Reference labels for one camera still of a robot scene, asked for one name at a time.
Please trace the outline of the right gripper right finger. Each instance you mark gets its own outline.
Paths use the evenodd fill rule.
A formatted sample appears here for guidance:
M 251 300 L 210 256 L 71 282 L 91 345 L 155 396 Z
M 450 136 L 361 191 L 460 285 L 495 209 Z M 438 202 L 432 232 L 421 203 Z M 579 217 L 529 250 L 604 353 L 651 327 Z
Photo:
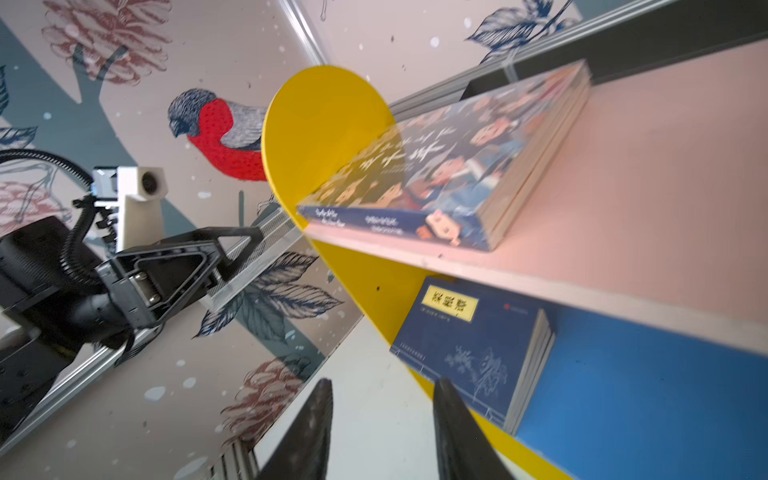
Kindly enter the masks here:
M 447 378 L 435 384 L 433 419 L 440 480 L 513 480 Z

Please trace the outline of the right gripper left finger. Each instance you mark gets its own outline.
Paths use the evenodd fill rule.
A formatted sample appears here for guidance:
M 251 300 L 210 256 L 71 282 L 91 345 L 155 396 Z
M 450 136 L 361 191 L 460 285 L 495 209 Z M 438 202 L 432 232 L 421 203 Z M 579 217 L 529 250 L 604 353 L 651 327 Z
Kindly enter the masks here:
M 323 378 L 315 385 L 257 479 L 325 479 L 332 419 L 332 381 Z

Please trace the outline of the blue book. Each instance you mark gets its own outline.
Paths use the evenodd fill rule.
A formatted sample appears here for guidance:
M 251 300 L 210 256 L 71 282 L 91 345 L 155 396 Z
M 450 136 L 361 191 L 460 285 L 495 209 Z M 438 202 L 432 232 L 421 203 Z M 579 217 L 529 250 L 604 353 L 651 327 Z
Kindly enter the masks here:
M 429 276 L 390 351 L 432 383 L 450 380 L 468 408 L 515 435 L 555 340 L 541 302 Z

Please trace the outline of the large illustrated colourful book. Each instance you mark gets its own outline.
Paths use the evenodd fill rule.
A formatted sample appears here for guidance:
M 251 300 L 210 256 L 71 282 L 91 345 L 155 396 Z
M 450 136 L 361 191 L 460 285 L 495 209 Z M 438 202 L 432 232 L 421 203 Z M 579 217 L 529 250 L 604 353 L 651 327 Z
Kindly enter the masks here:
M 303 199 L 309 222 L 492 251 L 592 85 L 586 61 L 401 121 Z

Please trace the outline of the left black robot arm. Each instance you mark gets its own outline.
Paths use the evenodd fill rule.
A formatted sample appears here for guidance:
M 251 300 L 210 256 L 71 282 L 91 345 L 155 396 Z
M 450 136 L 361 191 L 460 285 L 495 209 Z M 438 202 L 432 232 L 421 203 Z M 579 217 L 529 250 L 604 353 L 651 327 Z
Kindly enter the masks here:
M 18 329 L 1 339 L 1 438 L 7 440 L 86 343 L 130 347 L 232 279 L 264 239 L 257 227 L 209 227 L 133 247 L 102 261 L 75 248 L 80 284 L 60 255 L 70 234 L 58 218 L 1 240 L 1 309 Z

